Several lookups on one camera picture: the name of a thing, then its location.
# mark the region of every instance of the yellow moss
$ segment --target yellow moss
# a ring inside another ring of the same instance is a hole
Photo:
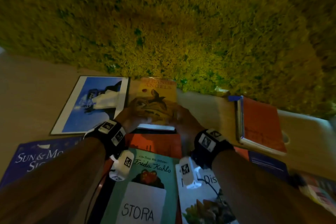
[[[0,46],[10,52],[335,113],[335,13],[324,0],[316,11],[307,0],[0,1]]]

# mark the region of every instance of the wooden table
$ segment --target wooden table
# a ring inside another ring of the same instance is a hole
[[[1,176],[20,143],[52,138],[49,132],[80,75],[106,74],[27,57],[0,55]],[[130,100],[135,97],[137,86],[137,81],[131,82]],[[233,103],[180,90],[177,99],[204,127],[217,129],[238,145]],[[272,157],[285,162],[290,169],[336,180],[336,134],[330,124],[284,111],[279,111],[279,116],[290,143],[286,156]]]

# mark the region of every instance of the black wire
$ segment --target black wire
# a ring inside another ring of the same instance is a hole
[[[90,199],[90,202],[89,202],[89,206],[88,206],[87,209],[86,209],[86,214],[85,214],[84,224],[86,224],[87,215],[88,215],[88,213],[89,213],[90,205],[91,205],[91,203],[92,203],[92,199],[93,199],[94,195],[95,195],[96,192],[97,192],[97,189],[98,189],[98,187],[99,187],[99,184],[100,184],[100,183],[102,182],[102,180],[106,177],[106,175],[109,174],[109,172],[110,172],[110,171],[108,171],[106,174],[104,174],[104,175],[102,176],[102,178],[99,180],[99,183],[97,184],[96,188],[94,189],[94,192],[93,192],[93,194],[92,194],[92,196],[91,196],[91,199]]]
[[[213,189],[213,191],[216,193],[216,195],[217,195],[217,197],[219,198],[220,202],[224,205],[224,203],[223,203],[221,197],[219,196],[219,194],[217,193],[217,191],[215,190],[215,188],[212,187],[212,185],[211,185],[209,182],[207,182],[207,181],[204,180],[204,179],[199,179],[198,177],[197,177],[197,180],[198,180],[198,181],[203,181],[203,182],[205,182],[206,184],[209,184],[210,187]]]

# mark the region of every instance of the blue photograph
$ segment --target blue photograph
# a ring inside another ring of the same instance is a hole
[[[86,77],[62,133],[86,132],[106,120],[113,120],[118,102],[124,101],[119,99],[122,79],[122,77]]]

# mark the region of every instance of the teal book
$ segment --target teal book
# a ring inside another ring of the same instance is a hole
[[[101,224],[174,224],[178,201],[177,158],[129,149],[134,161],[127,179],[116,182]]]

